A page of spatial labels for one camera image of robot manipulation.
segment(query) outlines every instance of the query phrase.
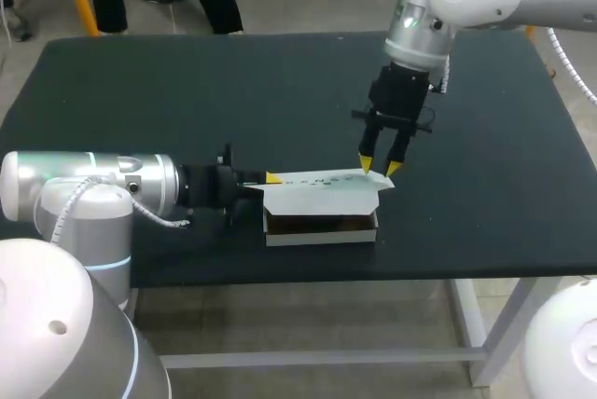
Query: table leg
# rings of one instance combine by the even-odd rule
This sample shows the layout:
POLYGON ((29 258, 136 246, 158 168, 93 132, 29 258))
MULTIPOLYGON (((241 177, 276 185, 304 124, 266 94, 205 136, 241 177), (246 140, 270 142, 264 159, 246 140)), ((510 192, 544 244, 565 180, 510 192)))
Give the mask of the table leg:
POLYGON ((134 321, 134 311, 137 308, 137 297, 139 296, 139 289, 131 289, 129 293, 129 302, 127 303, 126 307, 124 308, 124 314, 129 317, 131 322, 134 321))
POLYGON ((470 366, 475 387, 489 387, 518 345, 538 309, 553 295, 562 278, 522 278, 490 331, 483 348, 487 359, 470 366))

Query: robotic arm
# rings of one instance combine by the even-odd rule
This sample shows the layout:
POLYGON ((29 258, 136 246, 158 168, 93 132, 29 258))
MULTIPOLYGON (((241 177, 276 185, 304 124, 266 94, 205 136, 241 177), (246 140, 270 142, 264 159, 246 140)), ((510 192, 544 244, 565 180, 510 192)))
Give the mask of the robotic arm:
POLYGON ((353 112, 366 123, 358 147, 365 172, 383 128, 396 130, 385 161, 388 176, 404 162, 410 138, 430 131, 418 122, 427 92, 440 91, 429 74, 445 64, 458 29, 496 24, 597 32, 597 0, 398 0, 384 46, 391 62, 371 85, 368 111, 353 112))

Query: metal table frame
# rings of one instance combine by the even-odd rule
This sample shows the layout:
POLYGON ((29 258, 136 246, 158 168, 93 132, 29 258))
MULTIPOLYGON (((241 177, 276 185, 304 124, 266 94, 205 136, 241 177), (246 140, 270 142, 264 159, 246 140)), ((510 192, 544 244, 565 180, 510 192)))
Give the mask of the metal table frame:
MULTIPOLYGON (((461 348, 405 348, 359 351, 278 351, 162 355, 167 369, 243 366, 424 364, 469 362, 473 387, 489 387, 522 342, 537 310, 554 294, 562 278, 522 278, 490 330, 485 331, 472 280, 449 280, 461 348)), ((132 290, 127 315, 132 319, 138 292, 132 290)))

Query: cardboard box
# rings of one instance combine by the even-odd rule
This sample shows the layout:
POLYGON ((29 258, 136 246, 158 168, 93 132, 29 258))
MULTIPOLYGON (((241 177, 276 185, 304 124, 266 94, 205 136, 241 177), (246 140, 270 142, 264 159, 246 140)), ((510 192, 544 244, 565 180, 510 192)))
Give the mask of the cardboard box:
POLYGON ((267 246, 374 242, 379 191, 394 187, 361 169, 278 173, 279 185, 262 189, 267 246))

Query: white cable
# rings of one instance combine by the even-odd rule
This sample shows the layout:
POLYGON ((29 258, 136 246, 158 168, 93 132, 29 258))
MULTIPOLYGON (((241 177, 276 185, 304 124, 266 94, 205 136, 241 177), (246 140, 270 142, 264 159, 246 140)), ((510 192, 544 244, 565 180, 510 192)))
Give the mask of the white cable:
POLYGON ((2 24, 4 24, 4 30, 7 33, 8 48, 12 48, 12 38, 10 37, 10 30, 8 29, 7 12, 4 6, 4 0, 0 0, 0 17, 2 18, 2 24))
POLYGON ((568 56, 566 56, 566 53, 564 52, 562 45, 560 44, 560 40, 558 40, 558 36, 556 35, 556 32, 553 30, 553 28, 548 28, 548 35, 549 40, 551 40, 551 45, 553 45, 553 48, 556 50, 556 54, 558 54, 558 57, 563 63, 563 66, 565 66, 566 70, 568 70, 570 76, 573 78, 573 80, 576 82, 576 84, 582 90, 585 96, 587 96, 589 101, 591 101, 593 105, 597 106, 597 97, 593 94, 590 88, 587 87, 587 84, 585 84, 585 81, 582 80, 582 77, 580 77, 580 75, 576 72, 574 65, 570 62, 568 56))
POLYGON ((446 94, 448 91, 448 81, 450 80, 450 55, 446 58, 446 63, 444 63, 444 76, 441 78, 441 84, 439 86, 439 92, 441 94, 446 94))
POLYGON ((54 245, 59 246, 60 237, 62 234, 62 230, 64 228, 64 223, 66 222, 66 218, 71 212, 71 209, 75 205, 76 201, 80 199, 80 197, 85 194, 90 187, 95 185, 100 185, 102 183, 106 183, 107 180, 103 177, 91 176, 83 180, 73 191, 73 194, 68 198, 66 203, 64 204, 61 213, 56 219, 56 225, 54 226, 54 231, 52 232, 52 237, 49 240, 49 243, 53 243, 54 245))
POLYGON ((190 222, 188 220, 174 220, 174 221, 164 220, 161 217, 159 217, 158 215, 150 212, 145 206, 143 206, 137 200, 135 200, 133 198, 131 198, 131 199, 132 199, 132 206, 134 206, 134 208, 139 213, 141 213, 146 218, 155 222, 158 225, 162 225, 163 227, 167 227, 167 228, 183 228, 183 227, 187 227, 188 225, 190 225, 190 222))
MULTIPOLYGON (((83 194, 85 194, 85 192, 89 188, 91 188, 92 186, 101 185, 101 184, 113 185, 114 182, 106 177, 92 175, 90 177, 87 177, 85 180, 83 180, 75 188, 75 190, 73 191, 73 194, 71 194, 71 196, 68 198, 68 200, 64 204, 64 207, 62 208, 61 213, 59 214, 58 218, 56 219, 56 225, 54 226, 54 231, 52 232, 52 237, 49 241, 50 243, 53 243, 54 245, 57 245, 57 246, 59 245, 62 230, 64 228, 64 223, 66 222, 66 219, 68 218, 76 201, 79 200, 81 198, 81 196, 83 194)), ((161 225, 163 227, 168 227, 168 228, 182 228, 182 227, 186 227, 186 226, 190 225, 190 222, 188 220, 176 220, 176 221, 172 221, 172 222, 168 221, 168 220, 164 220, 161 217, 150 212, 145 206, 143 206, 141 203, 139 203, 137 200, 133 199, 132 197, 131 197, 131 200, 132 200, 132 206, 139 213, 141 213, 141 215, 144 215, 146 218, 148 218, 152 222, 155 222, 158 225, 161 225)))

